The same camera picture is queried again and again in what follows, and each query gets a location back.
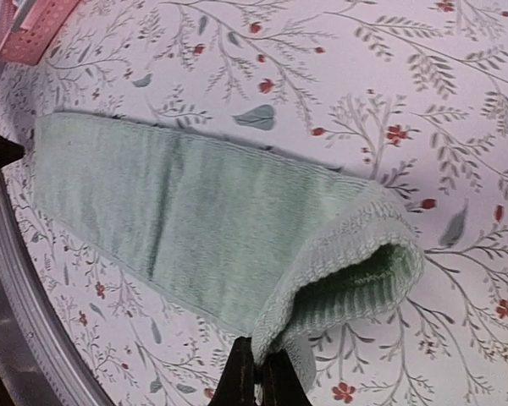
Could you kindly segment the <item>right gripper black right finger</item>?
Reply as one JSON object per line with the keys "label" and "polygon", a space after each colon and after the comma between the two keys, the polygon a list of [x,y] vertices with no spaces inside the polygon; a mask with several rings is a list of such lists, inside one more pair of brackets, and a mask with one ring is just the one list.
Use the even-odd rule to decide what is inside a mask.
{"label": "right gripper black right finger", "polygon": [[262,405],[307,406],[307,396],[284,350],[270,354],[262,365]]}

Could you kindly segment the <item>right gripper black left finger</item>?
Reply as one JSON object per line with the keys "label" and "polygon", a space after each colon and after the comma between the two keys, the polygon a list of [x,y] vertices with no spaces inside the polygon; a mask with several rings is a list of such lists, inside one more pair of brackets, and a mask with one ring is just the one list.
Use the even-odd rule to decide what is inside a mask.
{"label": "right gripper black left finger", "polygon": [[229,352],[223,373],[209,406],[252,406],[255,404],[256,367],[251,339],[238,337]]}

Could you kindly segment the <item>green towel with panda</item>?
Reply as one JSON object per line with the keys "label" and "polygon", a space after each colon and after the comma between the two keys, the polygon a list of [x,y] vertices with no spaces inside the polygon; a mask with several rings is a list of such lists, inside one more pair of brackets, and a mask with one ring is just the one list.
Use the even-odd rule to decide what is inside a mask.
{"label": "green towel with panda", "polygon": [[252,146],[75,112],[35,124],[34,201],[163,295],[285,350],[305,390],[307,339],[396,307],[424,253],[384,186]]}

